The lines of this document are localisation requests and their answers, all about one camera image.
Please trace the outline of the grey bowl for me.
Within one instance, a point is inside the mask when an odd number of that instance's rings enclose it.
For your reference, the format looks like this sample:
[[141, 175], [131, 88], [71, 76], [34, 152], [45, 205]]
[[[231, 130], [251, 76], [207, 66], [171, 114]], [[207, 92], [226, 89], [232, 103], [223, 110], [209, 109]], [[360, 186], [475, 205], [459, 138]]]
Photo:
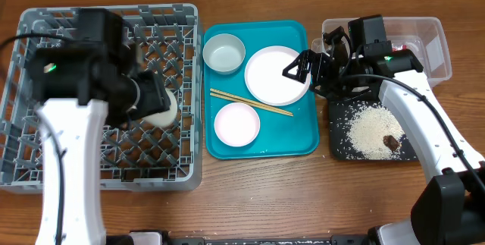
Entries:
[[246, 47], [237, 37], [221, 33], [211, 37], [202, 51], [205, 64], [218, 74], [232, 74], [242, 65]]

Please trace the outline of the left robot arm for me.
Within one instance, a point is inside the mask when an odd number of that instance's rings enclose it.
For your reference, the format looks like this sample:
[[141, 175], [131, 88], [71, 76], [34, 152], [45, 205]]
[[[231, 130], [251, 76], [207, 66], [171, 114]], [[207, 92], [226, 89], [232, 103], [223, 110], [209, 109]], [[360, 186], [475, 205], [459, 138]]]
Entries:
[[127, 22], [104, 8], [83, 8], [75, 34], [38, 49], [27, 66], [42, 135], [42, 220], [38, 244], [162, 244], [156, 230], [109, 236], [102, 220], [103, 127], [143, 119], [170, 125], [177, 101], [159, 74], [143, 71]]

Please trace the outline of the brown food scrap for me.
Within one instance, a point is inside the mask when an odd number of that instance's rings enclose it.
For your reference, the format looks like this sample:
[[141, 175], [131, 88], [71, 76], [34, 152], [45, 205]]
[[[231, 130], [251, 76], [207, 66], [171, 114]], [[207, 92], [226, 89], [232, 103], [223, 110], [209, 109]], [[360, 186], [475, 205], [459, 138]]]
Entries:
[[390, 149], [392, 152], [396, 152], [400, 147], [400, 142], [392, 135], [387, 135], [383, 137], [383, 144]]

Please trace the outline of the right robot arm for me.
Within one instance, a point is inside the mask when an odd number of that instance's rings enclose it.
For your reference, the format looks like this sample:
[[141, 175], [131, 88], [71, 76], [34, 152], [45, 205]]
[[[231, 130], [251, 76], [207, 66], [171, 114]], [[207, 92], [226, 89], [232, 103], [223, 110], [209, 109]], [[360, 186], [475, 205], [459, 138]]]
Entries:
[[433, 94], [415, 54], [394, 50], [380, 15], [324, 33], [330, 51], [301, 52], [283, 69], [330, 101], [371, 93], [414, 149], [427, 186], [406, 220], [371, 228], [364, 244], [476, 244], [484, 240], [484, 158]]

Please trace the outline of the pile of white rice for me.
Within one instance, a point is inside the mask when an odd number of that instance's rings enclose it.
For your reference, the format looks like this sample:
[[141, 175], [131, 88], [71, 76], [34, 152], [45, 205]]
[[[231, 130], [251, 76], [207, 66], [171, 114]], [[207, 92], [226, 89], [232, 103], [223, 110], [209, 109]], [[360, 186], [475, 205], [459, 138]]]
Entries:
[[[350, 108], [346, 118], [346, 142], [355, 151], [351, 157], [361, 156], [370, 160], [397, 159], [400, 154], [405, 133], [389, 109], [379, 103], [357, 102]], [[383, 137], [392, 135], [400, 142], [396, 152], [383, 144]]]

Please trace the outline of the pink bowl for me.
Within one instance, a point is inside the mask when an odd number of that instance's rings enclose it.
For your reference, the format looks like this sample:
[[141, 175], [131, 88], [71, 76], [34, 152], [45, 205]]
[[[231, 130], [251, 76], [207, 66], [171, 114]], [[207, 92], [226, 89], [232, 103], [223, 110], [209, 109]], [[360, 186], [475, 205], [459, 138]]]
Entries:
[[215, 116], [214, 131], [227, 146], [243, 147], [252, 143], [261, 128], [253, 107], [241, 102], [225, 105]]

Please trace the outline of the red snack wrapper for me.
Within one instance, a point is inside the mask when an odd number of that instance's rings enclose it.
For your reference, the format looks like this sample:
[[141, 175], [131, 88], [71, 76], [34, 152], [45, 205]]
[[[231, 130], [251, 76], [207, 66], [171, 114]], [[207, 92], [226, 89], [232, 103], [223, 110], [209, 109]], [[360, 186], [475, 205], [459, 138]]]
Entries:
[[398, 44], [392, 44], [392, 50], [394, 52], [396, 51], [401, 51], [401, 50], [405, 50], [407, 49], [407, 45], [406, 44], [401, 44], [401, 45], [398, 45]]

